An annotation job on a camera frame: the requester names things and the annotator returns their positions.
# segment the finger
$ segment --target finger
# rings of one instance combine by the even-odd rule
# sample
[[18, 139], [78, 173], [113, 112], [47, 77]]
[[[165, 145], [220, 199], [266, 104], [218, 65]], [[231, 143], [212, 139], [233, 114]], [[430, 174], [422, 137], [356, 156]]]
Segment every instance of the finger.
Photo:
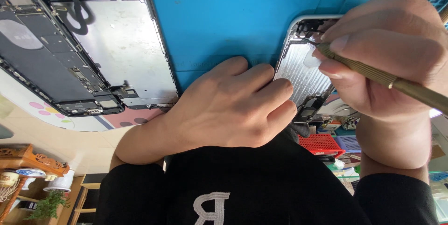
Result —
[[262, 105], [267, 114], [269, 114], [288, 100], [293, 91], [293, 85], [288, 79], [276, 79], [255, 93], [254, 102], [257, 105]]
[[369, 0], [365, 4], [356, 6], [349, 10], [338, 22], [324, 33], [324, 39], [327, 34], [333, 32], [336, 25], [343, 24], [351, 19], [373, 13], [381, 10], [397, 9], [422, 17], [435, 25], [442, 24], [442, 21], [434, 6], [428, 0]]
[[269, 126], [269, 137], [267, 140], [273, 139], [280, 131], [286, 128], [296, 114], [297, 106], [291, 100], [283, 102], [279, 107], [274, 109], [267, 116], [267, 124]]
[[322, 61], [319, 70], [330, 78], [340, 98], [350, 107], [362, 113], [371, 111], [364, 76], [331, 59]]
[[242, 56], [232, 57], [219, 63], [216, 67], [212, 68], [209, 73], [216, 75], [239, 75], [247, 70], [247, 60]]
[[368, 29], [383, 29], [397, 33], [419, 35], [439, 42], [447, 41], [447, 31], [443, 25], [434, 25], [411, 12], [397, 9], [369, 13], [348, 22], [334, 25], [333, 28], [330, 33], [326, 33], [325, 41], [332, 42], [346, 34]]
[[447, 61], [447, 50], [431, 39], [371, 29], [335, 39], [330, 49], [395, 76], [429, 84]]
[[258, 64], [238, 75], [236, 81], [244, 86], [244, 90], [256, 92], [274, 77], [274, 68], [266, 63]]

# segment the black sleeve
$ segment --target black sleeve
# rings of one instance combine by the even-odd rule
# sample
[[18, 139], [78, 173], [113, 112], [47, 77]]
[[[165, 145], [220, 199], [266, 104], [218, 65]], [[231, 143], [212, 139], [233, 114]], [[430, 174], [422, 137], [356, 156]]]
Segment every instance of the black sleeve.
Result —
[[372, 224], [438, 225], [431, 189], [409, 176], [378, 173], [363, 177], [354, 194]]
[[101, 182], [94, 224], [165, 224], [165, 187], [160, 165], [115, 167]]

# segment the green plant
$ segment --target green plant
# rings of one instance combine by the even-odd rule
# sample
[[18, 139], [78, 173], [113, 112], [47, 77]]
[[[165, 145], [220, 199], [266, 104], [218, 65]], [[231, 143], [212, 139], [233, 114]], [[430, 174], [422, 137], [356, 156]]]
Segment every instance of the green plant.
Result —
[[69, 199], [65, 197], [64, 190], [56, 189], [50, 191], [45, 199], [40, 200], [36, 205], [36, 210], [24, 220], [45, 219], [53, 217], [57, 219], [56, 209], [59, 205], [70, 207]]

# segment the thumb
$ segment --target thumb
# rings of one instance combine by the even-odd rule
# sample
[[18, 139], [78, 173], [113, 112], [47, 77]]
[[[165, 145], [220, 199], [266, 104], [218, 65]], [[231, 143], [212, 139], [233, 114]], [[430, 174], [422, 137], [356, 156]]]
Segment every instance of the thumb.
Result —
[[322, 61], [319, 70], [330, 78], [340, 98], [359, 112], [370, 111], [366, 78], [335, 60]]

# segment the white embroidered letter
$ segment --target white embroidered letter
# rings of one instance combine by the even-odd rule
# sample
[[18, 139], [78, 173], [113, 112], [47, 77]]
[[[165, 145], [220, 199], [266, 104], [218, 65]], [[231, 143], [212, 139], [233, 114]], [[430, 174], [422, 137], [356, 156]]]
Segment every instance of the white embroidered letter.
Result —
[[[205, 221], [215, 221], [215, 225], [224, 225], [224, 200], [228, 199], [230, 193], [213, 192], [199, 196], [194, 200], [194, 211], [199, 215], [199, 219], [194, 225], [203, 225]], [[202, 203], [207, 200], [215, 200], [215, 211], [205, 212]]]

